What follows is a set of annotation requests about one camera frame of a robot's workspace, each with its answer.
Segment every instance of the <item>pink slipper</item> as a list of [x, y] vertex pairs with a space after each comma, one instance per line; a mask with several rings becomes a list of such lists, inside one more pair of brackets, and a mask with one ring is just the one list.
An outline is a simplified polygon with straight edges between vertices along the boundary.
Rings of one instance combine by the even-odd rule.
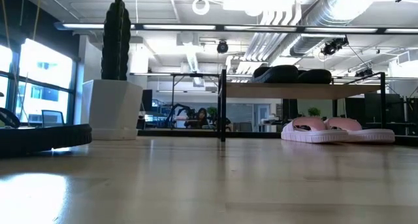
[[346, 142], [380, 142], [393, 143], [394, 132], [390, 129], [362, 129], [357, 120], [348, 118], [331, 118], [325, 121], [327, 129], [337, 127], [348, 132]]
[[[309, 126], [311, 131], [297, 126]], [[281, 139], [296, 142], [326, 143], [342, 142], [348, 137], [345, 130], [328, 130], [324, 122], [317, 117], [301, 117], [287, 124], [281, 132]]]

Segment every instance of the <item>black chair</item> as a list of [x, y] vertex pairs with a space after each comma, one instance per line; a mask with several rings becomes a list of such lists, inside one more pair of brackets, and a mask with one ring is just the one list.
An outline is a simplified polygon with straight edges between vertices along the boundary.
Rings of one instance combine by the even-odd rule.
[[64, 126], [64, 116], [62, 112], [56, 110], [42, 110], [43, 127], [61, 127]]

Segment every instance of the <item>person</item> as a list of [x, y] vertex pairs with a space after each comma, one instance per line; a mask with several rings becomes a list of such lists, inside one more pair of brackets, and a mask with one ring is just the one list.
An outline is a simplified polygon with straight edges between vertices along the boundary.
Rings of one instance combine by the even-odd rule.
[[192, 129], [201, 129], [202, 126], [209, 125], [208, 123], [208, 112], [205, 108], [200, 108], [197, 112], [196, 121], [186, 121], [184, 123], [185, 127], [190, 127]]

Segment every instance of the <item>white square pot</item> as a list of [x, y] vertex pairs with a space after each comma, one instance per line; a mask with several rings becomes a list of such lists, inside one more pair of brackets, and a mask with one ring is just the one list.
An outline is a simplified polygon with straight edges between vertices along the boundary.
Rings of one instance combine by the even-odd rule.
[[82, 123], [90, 124], [94, 140], [134, 140], [142, 88], [120, 80], [83, 84]]

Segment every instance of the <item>security camera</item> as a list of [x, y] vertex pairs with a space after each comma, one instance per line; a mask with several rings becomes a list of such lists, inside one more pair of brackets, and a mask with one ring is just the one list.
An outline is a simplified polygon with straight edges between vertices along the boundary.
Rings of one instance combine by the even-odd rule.
[[217, 52], [219, 54], [224, 54], [224, 53], [228, 52], [228, 44], [227, 44], [227, 41], [221, 40], [219, 42], [219, 44], [217, 45], [216, 50], [217, 50]]

